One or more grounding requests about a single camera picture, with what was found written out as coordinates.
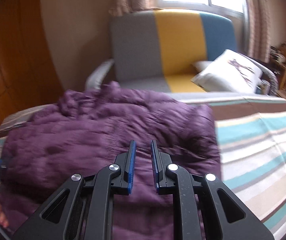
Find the striped blanket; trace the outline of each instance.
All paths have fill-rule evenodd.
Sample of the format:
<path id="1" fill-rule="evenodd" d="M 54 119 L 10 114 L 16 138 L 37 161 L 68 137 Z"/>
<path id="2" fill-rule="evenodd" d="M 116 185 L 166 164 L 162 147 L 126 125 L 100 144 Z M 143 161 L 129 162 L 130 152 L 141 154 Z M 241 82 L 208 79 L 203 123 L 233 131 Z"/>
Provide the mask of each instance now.
<path id="1" fill-rule="evenodd" d="M 286 233 L 286 100 L 266 96 L 174 98 L 208 103 L 215 117 L 224 183 L 279 240 Z M 18 112 L 0 126 L 0 153 L 9 130 L 44 106 Z"/>

